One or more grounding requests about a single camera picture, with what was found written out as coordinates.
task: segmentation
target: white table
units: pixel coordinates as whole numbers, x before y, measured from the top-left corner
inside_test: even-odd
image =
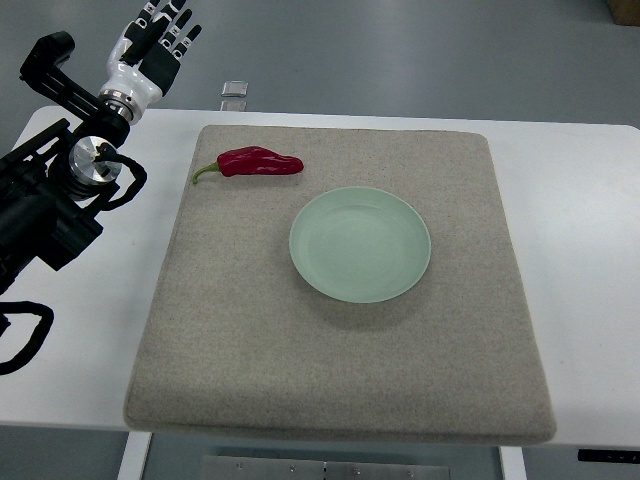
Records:
[[[67,115],[37,111],[19,142]],[[121,149],[149,174],[142,192],[97,217],[104,233],[74,262],[54,272],[36,260],[3,296],[47,304],[56,319],[32,363],[0,378],[0,423],[126,429],[136,349],[209,124],[487,137],[558,422],[551,443],[640,447],[640,132],[607,125],[149,110]],[[0,358],[29,334],[14,322]]]

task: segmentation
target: felt pad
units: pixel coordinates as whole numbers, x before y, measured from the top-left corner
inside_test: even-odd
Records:
[[[555,432],[484,137],[209,126],[190,176],[260,145],[292,176],[190,178],[125,403],[129,426],[303,440],[527,444]],[[424,219],[422,279],[381,303],[309,286],[291,224],[321,193],[370,186]]]

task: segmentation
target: ceramic plate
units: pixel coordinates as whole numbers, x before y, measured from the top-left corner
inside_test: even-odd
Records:
[[[383,190],[331,190],[298,213],[289,251],[300,275],[320,292],[353,303],[389,300],[420,280],[431,238],[420,215]]]

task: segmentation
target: red chili pepper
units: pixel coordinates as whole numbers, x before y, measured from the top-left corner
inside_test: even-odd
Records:
[[[193,176],[193,184],[204,172],[220,172],[225,177],[234,175],[291,175],[304,168],[302,160],[279,155],[262,147],[244,147],[229,150],[218,155],[218,160],[198,170]]]

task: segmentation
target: pepper stem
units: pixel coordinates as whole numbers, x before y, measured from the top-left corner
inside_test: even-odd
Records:
[[[204,172],[219,172],[219,171],[220,171],[220,167],[218,166],[218,162],[214,162],[211,165],[201,168],[193,175],[193,184],[195,185],[198,183],[198,177],[202,175]]]

